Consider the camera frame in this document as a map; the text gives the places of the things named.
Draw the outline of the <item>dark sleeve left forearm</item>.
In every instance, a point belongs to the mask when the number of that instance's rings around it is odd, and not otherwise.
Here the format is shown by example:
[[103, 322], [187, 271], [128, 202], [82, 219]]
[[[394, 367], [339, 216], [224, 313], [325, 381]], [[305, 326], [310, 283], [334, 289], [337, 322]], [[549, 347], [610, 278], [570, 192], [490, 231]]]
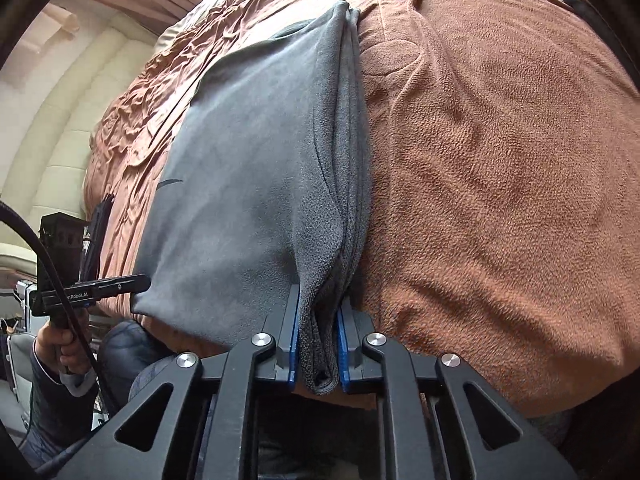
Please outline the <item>dark sleeve left forearm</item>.
[[72, 396], [66, 385], [58, 382], [54, 373], [39, 361], [35, 351], [30, 355], [30, 366], [29, 430], [18, 448], [36, 469], [88, 436], [99, 387], [93, 384], [84, 396]]

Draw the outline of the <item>person's left hand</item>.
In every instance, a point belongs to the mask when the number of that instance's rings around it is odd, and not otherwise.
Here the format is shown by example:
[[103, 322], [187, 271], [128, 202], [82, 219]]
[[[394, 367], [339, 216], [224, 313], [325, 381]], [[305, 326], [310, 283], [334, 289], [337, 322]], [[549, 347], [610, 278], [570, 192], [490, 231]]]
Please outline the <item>person's left hand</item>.
[[83, 375], [91, 368], [75, 333], [68, 328], [53, 326], [50, 321], [38, 330], [34, 350], [39, 362], [54, 378], [59, 372]]

